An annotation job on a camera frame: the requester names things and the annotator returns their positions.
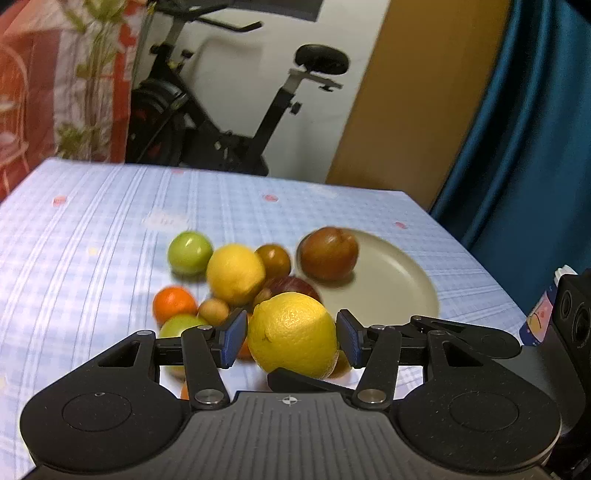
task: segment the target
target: lemon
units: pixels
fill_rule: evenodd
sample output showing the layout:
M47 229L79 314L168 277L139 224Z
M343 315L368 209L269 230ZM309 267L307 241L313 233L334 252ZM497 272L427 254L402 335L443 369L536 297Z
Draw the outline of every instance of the lemon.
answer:
M283 367L326 378L339 356L330 314L320 302L292 291L255 307L247 341L252 357L267 373Z
M213 253L206 276L214 297L239 306L252 301L261 289L265 265L250 248L228 244Z

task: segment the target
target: table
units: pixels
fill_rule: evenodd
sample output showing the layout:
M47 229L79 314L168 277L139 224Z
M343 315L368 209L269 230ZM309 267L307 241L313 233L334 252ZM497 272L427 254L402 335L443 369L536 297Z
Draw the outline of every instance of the table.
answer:
M64 374L141 329L154 294L178 283L169 242L190 228L215 247L276 242L293 254L324 225L401 248L430 276L440 316L517 335L524 315L486 270L406 194L178 168L48 159L0 205L0 478L32 466L18 418ZM207 285L186 284L199 302ZM266 389L262 371L222 372L230 395ZM355 386L360 373L340 382ZM422 382L401 368L397 397ZM161 383L178 393L166 374Z

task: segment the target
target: camera lens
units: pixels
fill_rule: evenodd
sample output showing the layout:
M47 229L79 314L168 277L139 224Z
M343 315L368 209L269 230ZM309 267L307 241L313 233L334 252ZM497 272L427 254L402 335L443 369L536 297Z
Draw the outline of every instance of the camera lens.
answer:
M560 319L565 320L570 315L570 309L573 305L573 298L570 296L570 292L566 292L562 295L562 301L560 302Z
M574 316L573 323L573 343L576 346L580 346L587 340L589 336L589 326L591 320L589 317L589 311L584 305L581 305L577 310L577 314Z

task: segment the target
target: floral curtain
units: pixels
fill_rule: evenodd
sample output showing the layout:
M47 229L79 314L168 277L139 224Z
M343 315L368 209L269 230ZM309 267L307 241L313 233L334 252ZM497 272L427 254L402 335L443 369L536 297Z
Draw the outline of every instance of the floral curtain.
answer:
M20 0L0 17L0 200L45 158L123 162L140 0Z

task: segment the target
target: bike handlebar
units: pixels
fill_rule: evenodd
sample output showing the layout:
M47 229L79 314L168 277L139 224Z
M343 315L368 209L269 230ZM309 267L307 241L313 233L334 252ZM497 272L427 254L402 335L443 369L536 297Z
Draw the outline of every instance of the bike handlebar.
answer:
M244 25L243 27L237 27L236 25L230 25L229 23L220 22L218 20L211 20L210 18L198 18L196 21L235 33L247 33L262 27L262 22L254 22L249 25Z
M217 12L218 10L224 10L228 7L229 4L217 4L211 5L209 7L198 7L190 10L184 8L167 7L165 5L162 5L162 3L160 2L156 2L156 5L154 6L154 11L163 13L165 15L170 15L171 17L184 20L185 22L195 22L199 20L199 17L201 17L202 15Z
M187 9L179 7L167 7L163 5L162 2L156 2L154 5L154 11L160 12L165 15L170 15L173 18L178 18L185 22L200 22L234 33L247 33L262 27L262 22L254 22L249 25L244 25L243 27L238 27L236 25L231 25L229 23L221 22L219 20L202 18L202 16L204 15L217 12L219 10L224 10L229 6L230 4L216 4L211 5L209 7L197 7L194 9Z

